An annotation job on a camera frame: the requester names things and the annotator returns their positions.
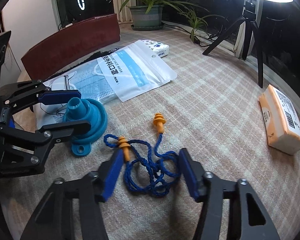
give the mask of silicone funnel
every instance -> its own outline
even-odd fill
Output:
[[[108,125],[108,116],[103,105],[93,99],[71,98],[63,122],[87,120],[91,130],[86,134],[72,137],[72,152],[77,156],[86,156],[91,151],[91,144],[98,140]]]

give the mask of orange earplug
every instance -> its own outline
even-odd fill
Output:
[[[166,120],[163,118],[163,115],[156,113],[154,116],[153,124],[157,127],[158,135],[164,133],[163,125],[166,123]]]
[[[124,161],[125,162],[130,161],[130,154],[129,154],[130,144],[127,143],[127,142],[128,141],[123,136],[120,136],[119,139],[118,139],[118,147],[123,150],[123,155],[124,155]]]

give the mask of green flower pot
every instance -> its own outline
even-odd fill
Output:
[[[153,28],[161,26],[163,5],[154,5],[148,14],[148,6],[129,7],[135,28]]]

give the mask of metal bolt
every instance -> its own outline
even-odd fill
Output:
[[[39,162],[39,158],[37,156],[32,156],[31,162],[32,162],[32,164],[37,164]]]
[[[240,182],[241,185],[247,185],[248,184],[246,179],[239,179],[239,182]]]
[[[43,133],[43,135],[44,135],[45,137],[50,137],[50,136],[51,136],[51,133],[50,133],[50,131],[45,131],[45,132]]]
[[[90,172],[89,172],[89,174],[90,174],[90,176],[91,176],[91,177],[93,177],[93,178],[97,178],[97,177],[99,177],[99,175],[98,175],[98,172],[97,172],[97,171],[90,171]]]
[[[56,178],[56,179],[53,181],[54,184],[62,184],[62,183],[64,183],[64,182],[65,182],[65,180],[64,180],[63,178]]]
[[[210,172],[210,171],[206,171],[205,174],[204,174],[204,176],[205,176],[206,178],[208,178],[208,179],[211,179],[211,178],[213,177],[213,173]]]

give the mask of light blue label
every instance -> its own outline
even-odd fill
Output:
[[[136,81],[138,87],[143,87],[149,84],[149,80],[146,78],[146,75],[143,73],[142,69],[138,64],[130,57],[130,55],[124,50],[116,52],[119,58],[124,62]]]

